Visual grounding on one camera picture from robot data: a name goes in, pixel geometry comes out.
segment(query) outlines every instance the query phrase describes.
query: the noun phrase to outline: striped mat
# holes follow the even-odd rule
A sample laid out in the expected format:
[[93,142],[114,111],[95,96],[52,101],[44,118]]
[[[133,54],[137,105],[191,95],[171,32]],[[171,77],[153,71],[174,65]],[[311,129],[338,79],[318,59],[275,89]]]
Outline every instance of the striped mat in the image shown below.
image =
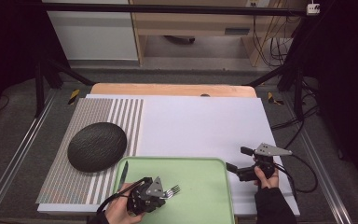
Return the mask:
[[82,173],[68,161],[66,150],[75,134],[96,122],[112,122],[128,138],[124,156],[136,154],[142,99],[79,99],[57,156],[40,190],[37,203],[100,204],[112,194],[116,166],[99,173]]

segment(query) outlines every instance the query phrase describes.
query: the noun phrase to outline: fork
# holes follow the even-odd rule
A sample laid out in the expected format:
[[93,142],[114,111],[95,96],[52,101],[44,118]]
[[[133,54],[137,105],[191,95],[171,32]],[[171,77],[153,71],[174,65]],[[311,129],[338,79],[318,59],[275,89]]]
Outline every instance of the fork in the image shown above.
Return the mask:
[[180,191],[179,185],[176,185],[170,189],[165,190],[163,193],[164,195],[162,197],[159,197],[160,199],[170,199],[171,197],[173,197],[175,194],[177,194]]

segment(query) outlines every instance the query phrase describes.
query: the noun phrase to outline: sleeve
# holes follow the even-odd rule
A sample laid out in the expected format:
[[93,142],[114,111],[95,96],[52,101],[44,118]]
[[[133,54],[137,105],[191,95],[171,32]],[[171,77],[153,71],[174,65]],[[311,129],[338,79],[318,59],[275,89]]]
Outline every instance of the sleeve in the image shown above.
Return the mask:
[[295,224],[296,217],[279,188],[263,188],[255,195],[257,224]]
[[104,212],[101,212],[92,220],[90,220],[87,224],[109,224],[109,221],[106,219]]

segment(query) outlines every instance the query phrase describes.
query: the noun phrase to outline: wooden board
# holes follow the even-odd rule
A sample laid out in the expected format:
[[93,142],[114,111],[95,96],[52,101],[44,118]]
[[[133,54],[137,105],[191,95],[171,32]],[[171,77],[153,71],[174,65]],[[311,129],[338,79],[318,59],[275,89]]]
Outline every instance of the wooden board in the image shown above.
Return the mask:
[[91,94],[256,97],[255,89],[248,86],[135,83],[98,83],[92,87]]

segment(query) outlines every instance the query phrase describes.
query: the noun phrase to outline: hand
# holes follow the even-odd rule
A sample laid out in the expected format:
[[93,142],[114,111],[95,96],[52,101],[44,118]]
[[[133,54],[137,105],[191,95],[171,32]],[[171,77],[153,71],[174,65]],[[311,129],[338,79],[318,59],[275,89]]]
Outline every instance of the hand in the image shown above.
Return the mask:
[[[125,183],[121,190],[129,187],[131,184]],[[130,191],[124,193],[125,196],[130,195]],[[106,219],[109,221],[109,224],[132,224],[142,221],[142,217],[145,213],[132,217],[127,211],[127,197],[118,197],[113,200],[105,211]]]
[[264,172],[258,166],[255,167],[255,175],[257,175],[258,179],[261,182],[261,189],[263,189],[265,187],[267,187],[269,189],[278,188],[279,187],[278,173],[279,173],[278,169],[275,168],[274,174],[269,179],[267,179]]

